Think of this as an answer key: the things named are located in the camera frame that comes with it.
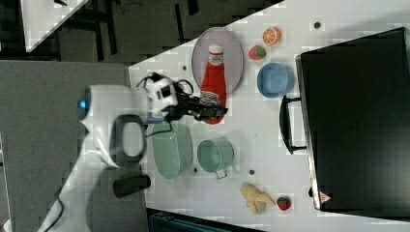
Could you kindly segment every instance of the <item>white table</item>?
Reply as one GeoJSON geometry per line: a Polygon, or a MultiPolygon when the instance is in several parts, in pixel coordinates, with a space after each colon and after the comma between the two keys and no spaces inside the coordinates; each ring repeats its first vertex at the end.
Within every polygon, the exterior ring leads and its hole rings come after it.
{"type": "Polygon", "coordinates": [[[64,0],[67,7],[53,0],[20,0],[26,51],[31,52],[88,0],[64,0]]]}
{"type": "MultiPolygon", "coordinates": [[[[143,170],[152,178],[146,190],[146,206],[187,216],[216,220],[264,231],[408,231],[410,224],[369,217],[352,217],[322,213],[314,210],[308,197],[310,186],[306,151],[290,155],[279,134],[280,100],[263,98],[256,87],[256,75],[269,62],[286,66],[296,73],[295,57],[310,49],[357,39],[369,34],[394,29],[410,28],[408,0],[286,0],[262,12],[250,15],[226,26],[237,35],[244,52],[255,44],[262,44],[261,35],[269,26],[277,26],[283,39],[268,48],[263,62],[246,57],[242,85],[228,98],[228,114],[216,126],[194,122],[184,117],[192,135],[193,165],[174,185],[167,184],[158,172],[153,156],[152,141],[143,170]],[[313,28],[320,21],[322,27],[313,28]],[[228,177],[217,181],[214,174],[200,168],[196,149],[203,139],[225,135],[234,146],[235,160],[228,177]],[[255,170],[250,176],[249,170],[255,170]],[[246,208],[239,188],[252,183],[268,192],[274,199],[281,194],[292,198],[292,209],[282,212],[268,208],[255,217],[246,208]]],[[[131,84],[155,71],[171,78],[186,78],[194,83],[190,58],[195,41],[185,43],[165,53],[130,67],[131,84]]],[[[298,83],[291,95],[298,96],[298,83]]],[[[302,111],[299,102],[292,104],[295,145],[304,145],[302,111]]]]}

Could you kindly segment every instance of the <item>green mug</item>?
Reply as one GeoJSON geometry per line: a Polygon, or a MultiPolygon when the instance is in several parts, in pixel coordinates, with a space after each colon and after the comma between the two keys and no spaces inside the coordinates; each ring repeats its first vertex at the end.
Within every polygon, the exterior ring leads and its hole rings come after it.
{"type": "Polygon", "coordinates": [[[226,138],[202,141],[197,154],[201,167],[207,172],[217,174],[217,180],[227,176],[226,168],[232,163],[234,153],[231,143],[226,138]],[[220,177],[220,170],[223,170],[224,176],[220,177]]]}

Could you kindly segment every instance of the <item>plate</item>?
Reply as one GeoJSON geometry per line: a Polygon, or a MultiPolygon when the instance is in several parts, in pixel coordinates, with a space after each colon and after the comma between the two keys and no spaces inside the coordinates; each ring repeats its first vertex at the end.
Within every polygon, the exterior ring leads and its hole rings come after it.
{"type": "Polygon", "coordinates": [[[225,65],[226,93],[232,93],[238,86],[244,69],[244,51],[235,35],[223,27],[214,27],[205,31],[193,48],[191,68],[196,84],[201,88],[209,57],[209,45],[223,46],[225,65]]]}

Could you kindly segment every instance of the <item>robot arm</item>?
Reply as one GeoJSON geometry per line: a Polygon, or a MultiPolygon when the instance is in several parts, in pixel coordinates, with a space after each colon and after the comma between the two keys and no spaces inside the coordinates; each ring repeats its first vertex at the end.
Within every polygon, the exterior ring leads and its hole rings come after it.
{"type": "Polygon", "coordinates": [[[227,112],[226,108],[201,105],[199,98],[184,92],[180,82],[155,72],[145,77],[143,83],[143,87],[135,88],[96,85],[85,91],[78,109],[81,123],[89,133],[39,232],[90,231],[86,207],[95,185],[107,167],[139,165],[149,136],[144,126],[170,123],[184,115],[207,120],[227,112]],[[149,79],[153,84],[146,85],[149,79]]]}

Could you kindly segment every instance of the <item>mug handle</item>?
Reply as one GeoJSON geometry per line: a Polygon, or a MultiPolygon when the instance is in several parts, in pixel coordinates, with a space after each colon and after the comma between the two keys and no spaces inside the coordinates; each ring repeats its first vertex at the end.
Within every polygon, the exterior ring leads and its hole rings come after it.
{"type": "Polygon", "coordinates": [[[217,180],[223,179],[225,177],[228,176],[228,172],[226,171],[226,169],[223,169],[224,172],[224,176],[220,177],[220,175],[218,175],[218,171],[215,172],[215,174],[217,174],[217,180]]]}

